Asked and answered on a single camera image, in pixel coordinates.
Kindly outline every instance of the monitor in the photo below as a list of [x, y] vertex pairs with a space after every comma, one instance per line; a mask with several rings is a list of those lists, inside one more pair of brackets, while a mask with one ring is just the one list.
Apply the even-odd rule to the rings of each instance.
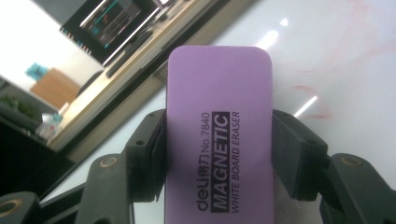
[[160, 10], [152, 0], [88, 0], [61, 32], [106, 66]]

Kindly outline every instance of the black bracket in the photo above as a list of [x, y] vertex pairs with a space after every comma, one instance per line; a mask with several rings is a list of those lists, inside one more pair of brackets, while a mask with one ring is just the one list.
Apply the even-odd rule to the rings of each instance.
[[[0, 198], [0, 223], [134, 223], [134, 203], [158, 199], [166, 176], [165, 110], [145, 117], [121, 154], [92, 163], [87, 182], [45, 203], [31, 192]], [[327, 144], [294, 116], [274, 110], [273, 166], [292, 199], [322, 196], [325, 224], [396, 224], [396, 193], [375, 168]]]

